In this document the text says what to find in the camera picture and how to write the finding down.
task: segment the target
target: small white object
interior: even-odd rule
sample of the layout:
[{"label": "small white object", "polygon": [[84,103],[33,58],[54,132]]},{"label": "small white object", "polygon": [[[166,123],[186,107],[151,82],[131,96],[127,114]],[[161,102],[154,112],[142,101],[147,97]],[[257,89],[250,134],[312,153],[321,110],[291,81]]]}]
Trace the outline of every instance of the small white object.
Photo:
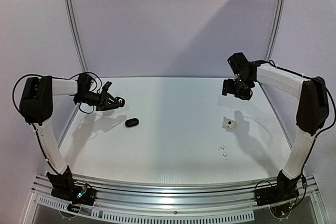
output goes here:
[{"label": "small white object", "polygon": [[235,126],[236,126],[236,122],[234,120],[224,117],[224,121],[223,121],[224,128],[233,129]]}]

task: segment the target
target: metal frame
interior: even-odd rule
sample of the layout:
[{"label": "metal frame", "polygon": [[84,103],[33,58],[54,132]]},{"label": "metal frame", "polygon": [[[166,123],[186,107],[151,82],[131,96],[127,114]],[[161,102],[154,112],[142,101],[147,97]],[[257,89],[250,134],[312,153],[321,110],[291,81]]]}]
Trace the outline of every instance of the metal frame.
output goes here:
[{"label": "metal frame", "polygon": [[75,48],[77,51],[77,56],[79,59],[79,63],[80,66],[82,68],[83,72],[87,72],[88,71],[88,64],[87,61],[85,59],[84,56],[84,51],[82,48],[82,45],[80,43],[80,39],[79,39],[79,32],[78,32],[78,27],[76,24],[76,19],[75,19],[75,15],[74,15],[74,8],[72,5],[72,1],[71,0],[65,0],[65,4],[66,4],[66,9],[67,9],[67,14],[68,14],[68,18],[69,18],[69,23],[70,23],[70,28],[71,28],[71,33],[72,33],[72,37],[73,37],[73,41],[75,43]]},{"label": "metal frame", "polygon": [[329,223],[328,215],[325,210],[321,194],[310,196],[317,223]]},{"label": "metal frame", "polygon": [[275,14],[274,14],[274,20],[273,20],[273,26],[272,26],[272,32],[271,32],[270,40],[267,46],[268,49],[265,55],[265,60],[267,61],[270,60],[273,49],[274,49],[275,41],[277,38],[279,26],[280,26],[280,20],[281,20],[282,9],[284,7],[284,2],[285,0],[277,1],[277,7],[276,7]]},{"label": "metal frame", "polygon": [[[235,184],[148,185],[84,176],[74,178],[98,190],[95,205],[82,205],[78,215],[113,223],[242,223],[254,220],[254,210],[269,207],[257,206],[254,199],[255,180]],[[276,183],[275,178],[269,181],[273,185]],[[307,196],[316,197],[315,201],[319,202],[318,196],[315,196],[319,195],[319,191],[314,177],[308,177],[307,182]],[[300,195],[303,195],[300,183],[298,186]],[[70,214],[65,210],[69,202],[50,196],[51,184],[46,177],[37,176],[31,190],[33,195],[24,223],[31,223],[37,204]],[[327,223],[321,214],[323,209],[320,202],[315,207],[318,223]]]}]

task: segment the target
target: black oval object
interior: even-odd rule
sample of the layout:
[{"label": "black oval object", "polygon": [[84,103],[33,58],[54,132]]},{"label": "black oval object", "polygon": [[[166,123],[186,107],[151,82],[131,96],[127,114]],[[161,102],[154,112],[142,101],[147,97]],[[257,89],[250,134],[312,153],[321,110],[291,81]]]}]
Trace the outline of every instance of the black oval object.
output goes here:
[{"label": "black oval object", "polygon": [[127,128],[137,126],[138,124],[139,124],[139,119],[137,119],[137,118],[128,119],[128,120],[125,122],[125,126],[126,126]]}]

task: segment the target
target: white wall panel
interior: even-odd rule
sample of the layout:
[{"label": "white wall panel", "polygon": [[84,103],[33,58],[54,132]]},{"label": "white wall panel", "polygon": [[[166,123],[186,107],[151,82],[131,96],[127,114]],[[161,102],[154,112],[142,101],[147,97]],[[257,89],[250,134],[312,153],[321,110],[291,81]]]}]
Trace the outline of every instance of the white wall panel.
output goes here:
[{"label": "white wall panel", "polygon": [[[335,21],[336,0],[285,0],[272,60],[297,72],[324,77],[336,98]],[[271,87],[267,87],[267,93],[293,140],[298,101]],[[331,110],[326,126],[332,119]],[[335,137],[336,128],[320,135],[307,167],[307,172],[315,175],[330,223],[336,223]]]},{"label": "white wall panel", "polygon": [[264,58],[277,0],[72,0],[89,69],[105,77],[231,76]]},{"label": "white wall panel", "polygon": [[[32,128],[12,105],[13,85],[27,73],[68,77],[80,67],[64,0],[0,0],[0,41],[0,223],[18,224],[45,162]],[[17,102],[23,83],[16,92]],[[73,109],[71,98],[55,101],[57,137]]]}]

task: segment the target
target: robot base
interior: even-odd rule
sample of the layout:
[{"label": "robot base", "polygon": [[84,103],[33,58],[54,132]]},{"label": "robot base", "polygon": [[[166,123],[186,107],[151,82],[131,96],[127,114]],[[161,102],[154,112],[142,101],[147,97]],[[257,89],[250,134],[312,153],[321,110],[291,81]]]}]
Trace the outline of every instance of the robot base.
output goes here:
[{"label": "robot base", "polygon": [[255,200],[259,207],[293,199],[295,198],[294,195],[299,195],[299,191],[297,189],[293,189],[290,194],[288,194],[287,196],[285,196],[280,200],[276,197],[276,195],[277,195],[276,187],[260,188],[256,189],[254,192]]},{"label": "robot base", "polygon": [[81,186],[74,186],[73,191],[69,194],[68,191],[63,191],[59,189],[53,189],[51,191],[51,195],[55,198],[71,201],[73,205],[76,204],[84,204],[88,206],[93,206],[93,203],[96,199],[97,190],[93,188],[87,188],[85,194],[83,194],[80,198],[76,196],[82,191]]}]

